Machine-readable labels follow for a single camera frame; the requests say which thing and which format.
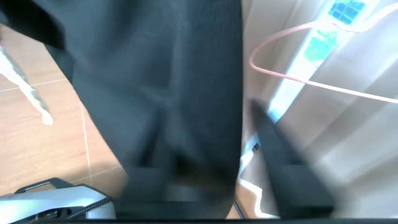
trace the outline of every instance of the curtain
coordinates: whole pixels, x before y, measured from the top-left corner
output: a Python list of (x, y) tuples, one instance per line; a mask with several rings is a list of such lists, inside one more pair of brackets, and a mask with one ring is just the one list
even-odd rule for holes
[[(314, 21), (334, 0), (253, 1), (245, 21), (245, 57), (267, 35)], [(371, 14), (396, 0), (382, 0)], [(398, 95), (398, 13), (371, 30), (347, 35), (311, 80), (396, 98)], [(256, 57), (256, 64), (287, 72), (307, 32), (279, 40)], [(281, 79), (245, 69), (246, 98), (270, 102)], [(338, 197), (336, 217), (398, 216), (398, 105), (304, 86), (277, 122)], [(253, 139), (248, 114), (243, 144)], [(263, 188), (264, 213), (275, 213), (266, 180), (259, 181), (259, 159), (252, 159), (242, 179)]]

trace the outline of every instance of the beige curtain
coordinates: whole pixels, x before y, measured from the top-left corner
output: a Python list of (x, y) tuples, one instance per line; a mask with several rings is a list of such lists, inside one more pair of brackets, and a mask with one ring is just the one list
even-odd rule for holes
[[(317, 18), (332, 0), (253, 0), (245, 20), (245, 57), (265, 36)], [(397, 2), (381, 0), (373, 13)], [(398, 95), (398, 13), (373, 29), (350, 35), (311, 80), (395, 98)], [(256, 63), (286, 72), (306, 32), (262, 50)], [(245, 69), (246, 98), (269, 101), (280, 79)], [(336, 217), (398, 216), (398, 105), (304, 86), (279, 120), (295, 145), (339, 198)], [(244, 117), (243, 144), (253, 136)], [(252, 160), (242, 178), (258, 179)], [(262, 208), (262, 212), (273, 212)]]

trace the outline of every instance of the pink cord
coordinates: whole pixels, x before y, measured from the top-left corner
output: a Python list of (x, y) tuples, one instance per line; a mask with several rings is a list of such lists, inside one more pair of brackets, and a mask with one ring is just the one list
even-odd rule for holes
[(398, 100), (393, 99), (393, 98), (387, 98), (387, 97), (383, 97), (383, 96), (376, 96), (376, 95), (372, 95), (372, 94), (367, 94), (367, 93), (362, 93), (359, 91), (353, 91), (353, 90), (347, 90), (345, 88), (340, 88), (340, 87), (335, 87), (335, 86), (331, 86), (331, 85), (326, 85), (326, 84), (322, 84), (322, 83), (318, 83), (318, 82), (313, 82), (313, 81), (309, 81), (309, 80), (303, 80), (301, 78), (294, 78), (294, 77), (289, 77), (287, 75), (278, 73), (278, 72), (273, 72), (264, 68), (260, 68), (258, 66), (256, 66), (254, 64), (254, 57), (256, 56), (256, 54), (258, 53), (258, 51), (260, 51), (265, 45), (271, 43), (274, 40), (277, 40), (283, 36), (289, 35), (289, 34), (293, 34), (294, 32), (300, 31), (300, 30), (304, 30), (304, 29), (309, 29), (309, 28), (313, 28), (316, 26), (320, 26), (320, 25), (325, 25), (325, 24), (333, 24), (336, 25), (337, 27), (339, 27), (342, 30), (348, 31), (348, 32), (364, 32), (369, 30), (370, 28), (372, 28), (374, 25), (376, 25), (381, 19), (383, 19), (384, 17), (386, 17), (387, 15), (389, 15), (390, 13), (394, 12), (398, 10), (398, 3), (394, 3), (391, 4), (389, 6), (386, 6), (385, 8), (381, 9), (376, 15), (372, 16), (372, 18), (368, 19), (362, 26), (358, 27), (358, 28), (350, 28), (348, 26), (343, 26), (340, 24), (336, 24), (336, 23), (332, 23), (332, 22), (328, 22), (328, 21), (314, 21), (314, 22), (309, 22), (306, 24), (302, 24), (293, 28), (289, 28), (286, 30), (282, 30), (279, 32), (276, 32), (275, 34), (270, 35), (264, 42), (262, 42), (260, 45), (258, 45), (250, 54), (249, 57), (249, 64), (250, 67), (268, 74), (268, 75), (273, 75), (276, 77), (280, 77), (280, 78), (286, 78), (289, 80), (293, 80), (296, 82), (300, 82), (300, 83), (304, 83), (307, 85), (311, 85), (311, 86), (316, 86), (316, 87), (320, 87), (320, 88), (325, 88), (327, 90), (333, 90), (333, 91), (338, 91), (341, 93), (348, 93), (351, 95), (355, 95), (355, 96), (362, 96), (365, 98), (370, 98), (370, 99), (374, 99), (374, 100), (380, 100), (380, 101), (385, 101), (385, 102), (390, 102), (390, 103), (398, 103)]

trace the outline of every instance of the dark gray fabric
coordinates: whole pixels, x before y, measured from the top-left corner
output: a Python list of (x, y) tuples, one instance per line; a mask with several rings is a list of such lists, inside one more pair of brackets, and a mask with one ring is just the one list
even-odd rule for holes
[(3, 0), (0, 10), (46, 44), (126, 170), (119, 215), (227, 215), (241, 146), (240, 0)]

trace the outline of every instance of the sheer curtain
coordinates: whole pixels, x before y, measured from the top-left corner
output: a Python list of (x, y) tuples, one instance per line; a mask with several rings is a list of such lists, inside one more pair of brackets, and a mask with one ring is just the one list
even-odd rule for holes
[[(370, 15), (396, 0), (373, 1)], [(313, 21), (335, 0), (285, 2), (253, 1), (245, 21), (248, 54), (266, 35)], [(272, 13), (282, 12), (278, 17)], [(395, 98), (398, 95), (398, 13), (361, 34), (345, 35), (316, 69), (313, 81), (350, 90)], [(262, 50), (256, 63), (287, 72), (303, 47), (302, 32)], [(246, 68), (246, 98), (270, 102), (281, 80)], [(398, 216), (398, 105), (358, 98), (330, 90), (304, 86), (277, 124), (286, 129), (320, 177), (339, 197), (337, 217)], [(245, 114), (243, 144), (253, 143), (253, 131)], [(261, 185), (263, 200), (274, 212), (266, 180), (258, 181), (253, 159), (242, 179)]]

